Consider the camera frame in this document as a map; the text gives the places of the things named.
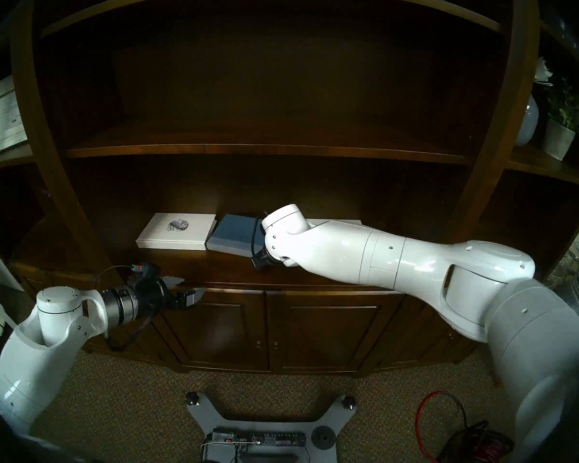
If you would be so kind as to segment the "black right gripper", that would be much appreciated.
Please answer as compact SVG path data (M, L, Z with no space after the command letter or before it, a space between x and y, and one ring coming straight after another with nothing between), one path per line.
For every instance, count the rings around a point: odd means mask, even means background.
M261 249L251 256L251 262L255 269L264 269L266 267L282 266L283 261L271 256L267 249Z

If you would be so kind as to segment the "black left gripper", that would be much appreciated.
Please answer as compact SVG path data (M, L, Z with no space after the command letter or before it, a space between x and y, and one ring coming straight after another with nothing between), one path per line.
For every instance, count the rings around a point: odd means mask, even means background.
M169 289L180 286L185 279L160 277L160 269L133 269L133 292L137 299L136 319L155 317L164 310L187 311L194 307L206 293L205 288L177 291Z

